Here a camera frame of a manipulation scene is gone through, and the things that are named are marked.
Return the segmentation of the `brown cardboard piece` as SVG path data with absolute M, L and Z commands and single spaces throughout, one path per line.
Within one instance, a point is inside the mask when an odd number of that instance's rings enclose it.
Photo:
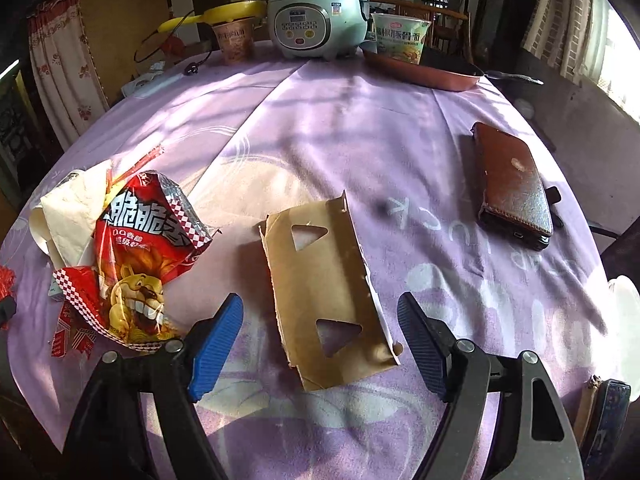
M 400 364 L 346 195 L 270 214 L 259 235 L 282 348 L 306 391 L 358 382 Z M 320 321 L 359 333 L 327 356 Z

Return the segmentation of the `red snack bag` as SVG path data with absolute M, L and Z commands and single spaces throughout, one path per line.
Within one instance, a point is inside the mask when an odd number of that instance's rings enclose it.
M 98 334 L 152 351 L 184 330 L 164 286 L 191 270 L 212 242 L 180 186 L 156 171 L 129 179 L 96 220 L 91 266 L 53 273 L 65 300 Z

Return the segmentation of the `red white torn carton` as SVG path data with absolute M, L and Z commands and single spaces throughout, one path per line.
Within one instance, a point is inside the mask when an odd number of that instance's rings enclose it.
M 16 301 L 13 295 L 14 283 L 14 271 L 2 266 L 0 270 L 2 330 L 8 329 L 10 319 L 16 313 Z M 51 280 L 48 296 L 62 304 L 50 342 L 51 356 L 64 358 L 70 350 L 74 350 L 89 359 L 96 344 L 96 332 L 65 299 L 55 278 Z

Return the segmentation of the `white tissue paper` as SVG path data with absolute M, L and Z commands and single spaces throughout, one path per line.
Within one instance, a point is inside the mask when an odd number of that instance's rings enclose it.
M 72 170 L 30 213 L 32 239 L 54 270 L 80 263 L 104 209 L 111 172 L 111 159 L 89 169 Z

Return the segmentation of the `red frying pan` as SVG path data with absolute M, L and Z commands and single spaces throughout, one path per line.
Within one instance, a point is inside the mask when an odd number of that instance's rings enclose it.
M 360 44 L 360 49 L 366 62 L 379 72 L 425 88 L 462 92 L 475 87 L 482 77 L 489 80 L 515 80 L 537 86 L 544 85 L 542 80 L 527 75 L 510 74 L 500 70 L 481 70 L 464 58 L 442 54 L 432 49 L 422 51 L 418 64 L 382 55 L 378 53 L 378 48 L 372 41 Z

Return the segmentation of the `white plastic bag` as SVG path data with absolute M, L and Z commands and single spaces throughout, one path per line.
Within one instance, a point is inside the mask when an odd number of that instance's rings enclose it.
M 165 62 L 160 61 L 153 63 L 149 70 L 142 75 L 134 77 L 132 81 L 127 82 L 120 88 L 120 92 L 122 92 L 122 96 L 124 98 L 128 98 L 128 96 L 132 96 L 142 87 L 149 84 L 155 78 L 162 76 L 164 73 Z

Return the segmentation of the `floral white curtain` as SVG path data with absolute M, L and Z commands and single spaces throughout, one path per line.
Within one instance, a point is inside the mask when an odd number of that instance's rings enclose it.
M 40 101 L 58 143 L 68 150 L 108 111 L 79 0 L 38 4 L 27 31 Z

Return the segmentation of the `green instant noodle cup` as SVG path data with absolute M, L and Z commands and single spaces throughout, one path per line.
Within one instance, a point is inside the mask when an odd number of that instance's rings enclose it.
M 432 22 L 397 14 L 373 14 L 378 54 L 419 65 Z

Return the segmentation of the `brown instant noodle cup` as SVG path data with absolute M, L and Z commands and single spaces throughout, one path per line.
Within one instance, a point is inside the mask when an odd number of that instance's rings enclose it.
M 243 18 L 213 27 L 222 58 L 228 65 L 248 61 L 254 54 L 254 21 Z

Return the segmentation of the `wooden chair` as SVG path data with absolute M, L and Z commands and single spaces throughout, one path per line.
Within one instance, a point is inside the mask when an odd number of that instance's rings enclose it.
M 408 0 L 370 0 L 374 12 L 420 18 L 431 23 L 427 47 L 446 54 L 468 55 L 471 47 L 470 18 L 444 6 L 428 6 Z

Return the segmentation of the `window curtain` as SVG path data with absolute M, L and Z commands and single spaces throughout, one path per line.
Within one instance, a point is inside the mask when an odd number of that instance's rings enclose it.
M 580 84 L 599 81 L 608 39 L 606 0 L 536 0 L 522 47 Z

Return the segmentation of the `mint green rice cooker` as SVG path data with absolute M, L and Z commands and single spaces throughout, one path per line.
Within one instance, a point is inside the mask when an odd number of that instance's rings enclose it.
M 370 0 L 268 0 L 269 36 L 286 58 L 344 58 L 366 39 Z

